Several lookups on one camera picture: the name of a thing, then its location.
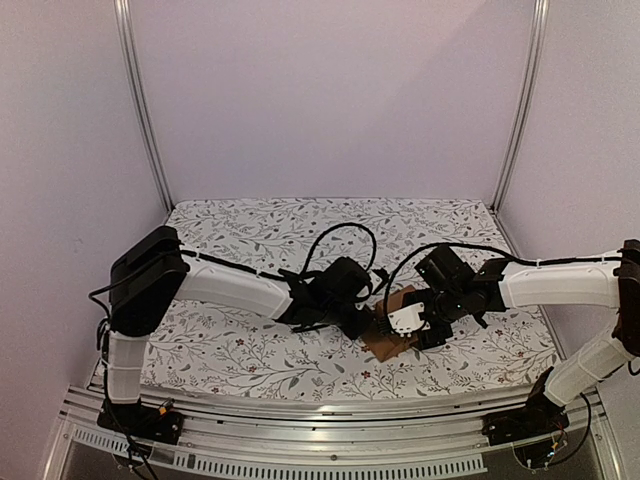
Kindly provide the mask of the brown cardboard box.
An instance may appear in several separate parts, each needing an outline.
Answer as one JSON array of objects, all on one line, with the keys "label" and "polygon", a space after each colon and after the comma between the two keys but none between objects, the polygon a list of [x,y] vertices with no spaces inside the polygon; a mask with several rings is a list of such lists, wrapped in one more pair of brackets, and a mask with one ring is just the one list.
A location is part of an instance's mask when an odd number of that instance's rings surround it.
[{"label": "brown cardboard box", "polygon": [[[392,292],[388,299],[388,313],[401,309],[404,297],[415,291],[414,287],[407,286]],[[407,351],[415,341],[414,337],[401,336],[391,328],[388,319],[384,316],[383,307],[384,300],[380,299],[374,306],[374,321],[361,335],[364,345],[380,363]]]}]

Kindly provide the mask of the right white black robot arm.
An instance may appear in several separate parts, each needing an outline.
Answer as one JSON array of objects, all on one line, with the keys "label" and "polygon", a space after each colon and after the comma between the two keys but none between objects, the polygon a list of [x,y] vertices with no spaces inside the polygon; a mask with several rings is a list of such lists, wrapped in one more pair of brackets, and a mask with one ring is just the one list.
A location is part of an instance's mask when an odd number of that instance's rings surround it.
[{"label": "right white black robot arm", "polygon": [[473,269],[458,244],[439,244],[415,267],[424,290],[388,313],[402,336],[450,325],[478,323],[487,313],[541,307],[554,313],[601,313],[593,336],[541,374],[518,412],[517,427],[537,436],[580,394],[639,356],[639,242],[592,257],[525,260],[505,253]]}]

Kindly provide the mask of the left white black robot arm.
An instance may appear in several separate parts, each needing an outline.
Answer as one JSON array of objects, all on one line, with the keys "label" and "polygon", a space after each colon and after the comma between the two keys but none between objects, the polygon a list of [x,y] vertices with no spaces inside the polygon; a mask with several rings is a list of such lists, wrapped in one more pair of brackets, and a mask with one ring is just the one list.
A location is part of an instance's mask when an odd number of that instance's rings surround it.
[{"label": "left white black robot arm", "polygon": [[112,264],[107,285],[88,294],[104,312],[98,347],[105,408],[128,434],[148,426],[144,351],[176,301],[246,311],[298,331],[335,324],[356,339],[372,321],[366,303],[384,282],[371,263],[345,256],[320,270],[305,263],[298,271],[259,271],[189,249],[175,228],[158,227]]}]

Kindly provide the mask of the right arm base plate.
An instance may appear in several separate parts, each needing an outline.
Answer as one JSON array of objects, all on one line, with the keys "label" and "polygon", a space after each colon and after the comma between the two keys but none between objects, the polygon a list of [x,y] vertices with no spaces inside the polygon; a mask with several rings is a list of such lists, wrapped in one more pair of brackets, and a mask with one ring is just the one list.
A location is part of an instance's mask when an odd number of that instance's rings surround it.
[{"label": "right arm base plate", "polygon": [[484,415],[481,434],[495,446],[550,434],[568,426],[564,410],[548,413],[541,407],[522,406]]}]

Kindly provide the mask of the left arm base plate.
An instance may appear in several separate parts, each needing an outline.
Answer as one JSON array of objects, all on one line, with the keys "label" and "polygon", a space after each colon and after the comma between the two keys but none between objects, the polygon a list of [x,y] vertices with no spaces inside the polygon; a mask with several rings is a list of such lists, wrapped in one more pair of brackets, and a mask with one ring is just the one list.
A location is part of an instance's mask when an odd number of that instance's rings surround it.
[{"label": "left arm base plate", "polygon": [[160,407],[132,404],[112,404],[104,401],[97,419],[101,428],[128,434],[131,437],[176,445],[181,437],[185,417],[171,403]]}]

